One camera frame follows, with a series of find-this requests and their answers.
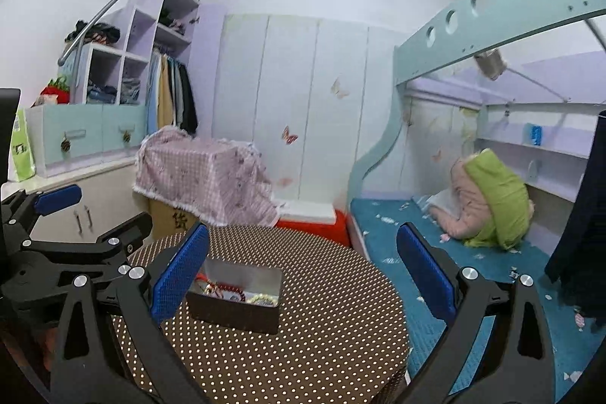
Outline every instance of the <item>white cabinet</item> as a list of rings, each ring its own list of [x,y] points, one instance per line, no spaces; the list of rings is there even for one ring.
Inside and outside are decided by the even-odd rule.
[[[75,206],[41,217],[31,232],[32,240],[93,243],[100,235],[148,210],[147,199],[132,190],[135,171],[131,163],[88,176],[86,169],[82,172],[83,178],[74,176],[55,186],[25,187],[27,192],[34,192],[75,183],[82,190],[82,199]]]

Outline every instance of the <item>green pillow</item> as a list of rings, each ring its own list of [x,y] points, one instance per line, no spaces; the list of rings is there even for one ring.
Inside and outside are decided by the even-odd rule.
[[[484,150],[464,165],[478,185],[492,213],[481,232],[467,243],[470,246],[500,245],[506,250],[516,246],[530,225],[528,190],[492,150]]]

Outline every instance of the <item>polka dot tablecloth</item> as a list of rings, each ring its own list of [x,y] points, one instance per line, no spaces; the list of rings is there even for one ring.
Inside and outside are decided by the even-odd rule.
[[[207,396],[229,404],[383,403],[401,392],[408,355],[402,301],[353,250],[281,228],[210,227],[209,256],[280,268],[280,331],[258,334],[190,318],[184,300],[162,330]],[[148,265],[177,234],[141,248]],[[122,318],[118,340],[141,388],[154,391]]]

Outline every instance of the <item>chinese character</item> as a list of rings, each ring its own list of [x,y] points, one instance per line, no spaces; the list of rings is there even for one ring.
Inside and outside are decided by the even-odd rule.
[[[175,211],[173,218],[175,220],[175,228],[183,230],[187,229],[187,217],[183,211]]]

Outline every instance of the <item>drawer knob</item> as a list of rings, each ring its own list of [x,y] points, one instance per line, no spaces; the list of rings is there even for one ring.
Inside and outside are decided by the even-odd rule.
[[[63,141],[61,141],[61,151],[63,153],[69,153],[69,150],[72,148],[72,142],[67,138],[67,135],[63,135]]]

